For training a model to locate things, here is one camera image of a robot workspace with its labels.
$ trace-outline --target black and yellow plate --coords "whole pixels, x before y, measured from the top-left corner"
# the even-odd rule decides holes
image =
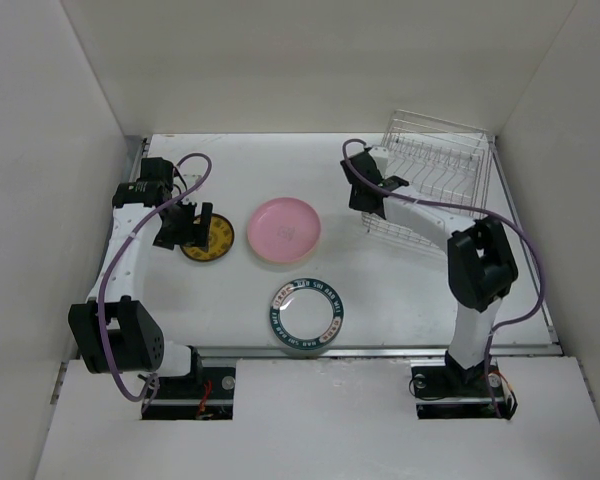
[[[199,222],[200,217],[196,217],[194,221]],[[211,228],[209,228],[209,249],[206,252],[198,247],[181,246],[180,249],[191,260],[211,262],[227,254],[235,237],[231,222],[222,215],[214,213],[211,216]]]

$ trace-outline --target metal rack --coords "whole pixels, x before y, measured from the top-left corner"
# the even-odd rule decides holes
[[[491,171],[488,132],[396,110],[382,146],[389,150],[386,177],[402,177],[434,200],[479,207],[486,205]],[[362,223],[369,233],[385,240],[442,254],[429,240],[376,215],[363,213]]]

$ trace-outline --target white enclosure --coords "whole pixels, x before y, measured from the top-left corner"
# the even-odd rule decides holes
[[[522,225],[538,243],[552,313],[545,311],[527,325],[503,330],[496,337],[498,353],[515,354],[521,346],[551,355],[564,351],[578,357],[589,381],[593,402],[575,360],[505,358],[526,410],[521,409],[520,420],[511,428],[485,429],[510,452],[500,456],[494,449],[494,455],[524,464],[529,478],[600,478],[600,426],[592,409],[593,405],[600,418],[600,0],[0,0],[0,479],[34,478],[57,400],[53,392],[60,386],[55,385],[58,371],[74,352],[66,314],[93,285],[110,225],[110,199],[142,153],[139,137],[153,138],[150,152],[170,160],[193,147],[218,157],[217,176],[200,191],[200,199],[228,211],[240,235],[231,256],[217,266],[194,270],[178,257],[180,252],[152,252],[152,275],[145,285],[151,311],[161,316],[159,323],[169,335],[183,336],[209,353],[218,347],[267,349],[274,348],[275,339],[265,338],[266,329],[258,330],[262,325],[237,325],[235,330],[235,305],[228,309],[233,320],[212,322],[219,310],[211,303],[213,292],[205,287],[205,276],[216,281],[221,274],[237,272],[238,278],[246,278],[255,273],[263,288],[258,292],[255,283],[249,285],[243,292],[249,298],[265,296],[279,280],[294,277],[300,270],[263,270],[248,256],[244,224],[260,200],[285,193],[304,195],[327,217],[323,221],[328,241],[313,263],[301,268],[334,276],[355,297],[351,292],[356,285],[339,267],[343,250],[333,247],[333,239],[336,230],[344,231],[347,254],[367,245],[368,239],[355,243],[360,223],[340,228],[340,223],[327,222],[345,219],[349,225],[346,198],[339,200],[341,205],[331,205],[323,190],[311,191],[309,184],[321,169],[318,176],[333,188],[333,197],[346,196],[346,184],[338,183],[341,172],[331,170],[329,163],[333,160],[337,166],[339,142],[351,132],[371,132],[366,136],[379,140],[396,108],[475,125],[498,136],[500,163],[495,157],[493,161],[502,171],[492,171],[489,206],[511,218],[516,218],[517,209]],[[215,135],[236,132],[317,135]],[[333,132],[342,135],[326,135]],[[294,153],[285,156],[288,148]],[[306,161],[298,153],[305,150],[311,153],[309,173],[294,178],[292,186],[248,195],[238,190],[238,175],[251,180],[257,175],[247,168],[252,166],[278,183],[284,181],[285,162]],[[245,159],[249,165],[235,164]],[[231,195],[225,193],[227,185],[235,190]],[[349,216],[360,221],[359,216]],[[508,308],[523,309],[525,302],[533,301],[535,284],[522,249],[519,244],[514,248],[523,268]],[[390,264],[379,246],[365,252],[371,252],[370,260],[356,260],[352,268],[373,276],[377,271],[370,267],[371,260],[385,262],[395,282],[407,269],[439,287],[435,291],[443,289],[444,264],[439,258],[406,253]],[[360,294],[347,319],[357,319],[351,322],[357,327],[343,330],[335,347],[410,347],[412,354],[421,347],[443,348],[452,325],[440,319],[453,316],[453,301],[448,292],[446,297],[441,293],[442,301],[427,308],[431,302],[418,293],[421,285],[410,281],[413,290],[398,300],[388,284],[389,289],[383,289],[386,297],[376,292],[365,303]],[[195,298],[200,294],[205,296],[202,302]],[[382,320],[382,329],[364,328],[360,319],[374,299],[409,322],[398,328]],[[257,305],[253,302],[246,309],[251,316]],[[183,320],[195,316],[203,323]],[[233,337],[223,334],[224,327],[235,330]],[[356,356],[354,351],[347,355]],[[368,376],[370,388],[387,388],[401,375],[397,370],[406,368],[378,362],[359,369]],[[311,377],[312,366],[297,362],[292,372],[285,369],[293,362],[282,363],[240,364],[243,410],[237,405],[238,413],[249,412],[259,389],[272,388],[293,374],[307,388],[324,394],[324,403],[309,405],[326,407],[331,412],[326,424],[337,428],[338,408],[330,402],[346,390],[330,387],[327,392],[319,385],[322,377]],[[330,368],[341,367],[334,363]],[[351,375],[350,367],[342,368],[343,375]],[[332,380],[332,373],[323,380]],[[141,441],[147,429],[153,429],[153,439],[167,444],[199,441],[200,431],[190,426],[140,426],[137,410],[115,396],[110,379],[86,375],[77,361],[71,363],[66,387],[64,392],[55,390],[61,394],[60,406],[39,479],[63,478],[74,467],[70,478],[91,478],[95,464],[80,453],[94,446],[101,448],[96,465],[100,476],[124,478],[122,472],[128,475],[129,470],[119,458],[144,455],[165,444]],[[296,387],[289,384],[290,397]],[[418,422],[408,425],[404,418],[392,416],[402,405],[399,391],[375,395],[388,408],[386,416],[378,416],[386,428],[422,429],[419,435],[432,441],[441,435],[469,438],[465,447],[458,446],[460,441],[447,447],[456,459],[470,460],[462,455],[463,448],[491,444],[482,437],[479,422],[463,427],[471,432],[468,437],[449,425],[443,427],[449,428],[446,433]],[[366,411],[365,402],[375,406],[376,397],[364,398],[340,413],[357,418],[361,406]],[[312,411],[318,415],[312,421],[317,422],[320,414]],[[246,424],[236,420],[235,425],[203,428],[210,428],[207,433],[217,442],[225,435],[235,435],[237,442],[240,435],[258,429],[253,422],[265,421],[252,415],[247,415]],[[311,413],[299,409],[292,418],[301,424],[307,415]],[[365,432],[371,435],[386,432],[379,429],[382,423],[374,427],[365,422]],[[546,423],[535,430],[537,422]],[[136,433],[133,448],[123,442]],[[276,438],[287,433],[272,429],[269,440],[250,445],[249,451],[257,455],[272,448]],[[81,437],[80,442],[72,444],[72,436]],[[115,439],[119,441],[104,446]],[[403,440],[412,438],[404,433]],[[531,446],[533,441],[540,443]],[[158,454],[159,462],[186,455],[176,443]],[[121,445],[120,455],[114,455]],[[323,458],[332,476],[451,475],[444,463],[436,467],[441,470],[427,470],[421,463],[424,457],[414,453],[417,444],[400,449],[411,452],[404,457],[398,451],[364,457],[356,449],[366,449],[367,443],[348,445],[353,450],[337,450],[333,464]],[[350,456],[354,460],[347,464]],[[560,457],[566,458],[564,464],[558,462]],[[175,464],[188,471],[187,462],[195,458]],[[225,473],[243,471],[249,467],[247,460],[225,465]],[[456,476],[481,478],[488,473],[488,463],[481,465],[463,463]],[[271,470],[259,470],[261,463],[251,467],[260,478],[283,471],[279,464]],[[309,469],[297,478],[315,478],[318,473]]]

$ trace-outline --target pink bowl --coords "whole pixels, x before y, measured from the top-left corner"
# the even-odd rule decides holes
[[[297,198],[274,198],[258,207],[249,220],[247,239],[263,259],[295,263],[309,255],[320,238],[320,217]]]

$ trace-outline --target purple cable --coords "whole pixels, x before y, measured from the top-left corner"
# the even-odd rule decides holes
[[[105,359],[107,360],[107,366],[109,367],[109,371],[111,372],[113,381],[116,383],[118,389],[120,390],[120,393],[122,393],[122,395],[124,395],[124,397],[127,400],[130,400],[132,402],[140,402],[145,398],[145,396],[147,394],[147,390],[149,390],[150,388],[153,390],[151,392],[151,397],[142,407],[143,412],[151,404],[153,399],[158,394],[158,389],[160,388],[160,381],[158,379],[158,374],[156,374],[154,372],[149,375],[149,377],[147,378],[147,380],[144,383],[144,386],[142,387],[142,390],[140,391],[140,393],[138,395],[132,394],[127,389],[126,385],[122,381],[120,371],[118,370],[115,358],[113,357],[113,351],[111,350],[111,344],[109,343],[109,335],[107,334],[107,322],[106,322],[106,318],[105,318],[105,314],[104,314],[105,292],[107,290],[107,283],[109,283],[109,278],[111,277],[111,274],[113,273],[113,270],[115,269],[116,265],[120,261],[120,258],[122,258],[122,255],[124,254],[125,250],[129,247],[129,245],[131,245],[131,242],[134,240],[135,235],[149,221],[149,219],[152,218],[154,215],[157,215],[158,213],[163,211],[165,208],[168,208],[171,205],[179,202],[180,200],[185,198],[187,195],[191,194],[192,192],[194,192],[195,190],[200,188],[200,186],[209,177],[209,174],[211,173],[211,159],[204,153],[190,153],[189,155],[186,155],[185,157],[182,158],[182,160],[180,160],[178,162],[178,166],[182,165],[185,161],[187,161],[189,158],[192,158],[192,157],[201,157],[207,161],[207,170],[206,170],[206,172],[204,172],[204,175],[202,175],[202,177],[200,177],[200,179],[191,188],[185,190],[183,193],[181,193],[177,197],[167,200],[162,205],[159,205],[154,210],[149,212],[142,220],[140,220],[138,222],[138,224],[131,231],[132,233],[129,235],[129,237],[127,237],[127,239],[124,241],[124,243],[120,247],[120,250],[118,250],[118,252],[114,255],[113,259],[111,260],[111,263],[109,263],[109,266],[105,270],[104,275],[102,277],[102,282],[100,283],[100,289],[98,290],[98,327],[100,329],[100,338],[102,340],[102,349],[104,350],[104,356],[105,356]]]
[[[504,322],[500,322],[500,323],[494,325],[493,327],[491,327],[491,333],[489,334],[489,338],[487,339],[487,345],[486,345],[486,348],[484,351],[484,378],[485,378],[485,381],[487,384],[487,390],[489,391],[489,396],[491,397],[491,403],[493,404],[493,408],[495,409],[496,416],[498,418],[502,418],[500,415],[500,412],[498,410],[498,402],[496,400],[495,393],[493,391],[493,388],[491,387],[491,384],[489,383],[489,365],[490,365],[489,351],[491,350],[491,345],[493,343],[493,335],[496,333],[496,331],[500,330],[502,327],[506,327],[507,325],[515,325],[516,323],[524,322],[525,320],[528,320],[529,318],[533,317],[540,310],[540,308],[542,308],[542,303],[544,302],[544,297],[545,297],[545,292],[546,292],[546,280],[545,280],[545,275],[544,275],[544,269],[543,269],[542,263],[540,261],[540,255],[538,254],[538,250],[534,246],[531,239],[526,235],[526,233],[524,233],[524,231],[520,227],[518,227],[511,220],[509,220],[506,217],[503,217],[499,213],[493,212],[491,210],[487,210],[486,208],[472,207],[469,205],[436,202],[434,200],[420,200],[420,199],[416,199],[413,197],[409,197],[407,195],[400,195],[399,193],[390,192],[389,190],[385,190],[384,188],[378,187],[377,185],[371,183],[369,180],[364,178],[364,176],[362,176],[362,174],[359,173],[354,168],[353,164],[351,163],[351,159],[349,158],[349,155],[347,153],[347,147],[349,145],[351,145],[352,143],[359,143],[363,147],[365,147],[367,145],[367,142],[365,142],[364,140],[361,140],[359,138],[352,138],[352,139],[344,142],[342,144],[342,156],[344,158],[344,162],[347,165],[347,168],[351,171],[351,173],[353,173],[358,180],[360,180],[364,185],[366,185],[370,189],[372,189],[378,193],[381,193],[382,195],[399,198],[400,200],[405,200],[407,202],[415,202],[417,200],[419,205],[428,205],[430,207],[457,208],[458,210],[467,210],[469,212],[476,212],[476,213],[482,213],[483,215],[490,215],[490,216],[500,220],[502,223],[504,223],[509,228],[511,228],[514,232],[516,232],[516,234],[518,234],[520,239],[524,243],[526,243],[527,247],[529,248],[529,252],[531,253],[531,256],[533,257],[533,261],[535,262],[536,269],[538,271],[538,283],[539,283],[538,300],[536,301],[535,305],[531,308],[531,310],[529,310],[529,312],[525,313],[524,315],[513,318],[511,320],[506,320]]]

